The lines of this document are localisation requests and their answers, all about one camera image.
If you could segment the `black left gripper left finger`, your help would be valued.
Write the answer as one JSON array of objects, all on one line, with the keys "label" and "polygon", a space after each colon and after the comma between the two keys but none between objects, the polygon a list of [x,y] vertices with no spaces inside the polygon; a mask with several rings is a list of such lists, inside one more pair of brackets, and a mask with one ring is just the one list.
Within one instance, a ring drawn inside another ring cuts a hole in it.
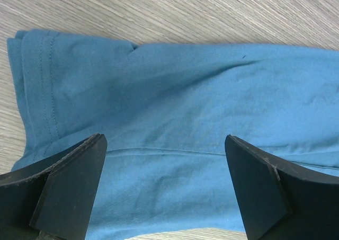
[{"label": "black left gripper left finger", "polygon": [[107,141],[94,134],[1,175],[1,239],[84,239]]}]

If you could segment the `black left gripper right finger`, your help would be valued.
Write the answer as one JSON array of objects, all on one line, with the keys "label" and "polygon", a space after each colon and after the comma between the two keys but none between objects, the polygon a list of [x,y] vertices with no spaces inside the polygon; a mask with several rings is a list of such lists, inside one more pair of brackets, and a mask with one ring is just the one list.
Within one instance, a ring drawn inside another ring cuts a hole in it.
[{"label": "black left gripper right finger", "polygon": [[225,152],[248,239],[338,239],[338,177],[228,135]]}]

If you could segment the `dark blue t-shirt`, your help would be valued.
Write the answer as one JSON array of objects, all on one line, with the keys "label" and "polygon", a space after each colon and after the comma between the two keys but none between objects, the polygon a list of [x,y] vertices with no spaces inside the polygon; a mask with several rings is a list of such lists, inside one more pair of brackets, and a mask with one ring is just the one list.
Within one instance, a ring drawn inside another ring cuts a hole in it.
[{"label": "dark blue t-shirt", "polygon": [[94,133],[107,152],[87,239],[243,230],[227,135],[338,176],[338,52],[144,44],[47,30],[7,40],[26,146],[14,169]]}]

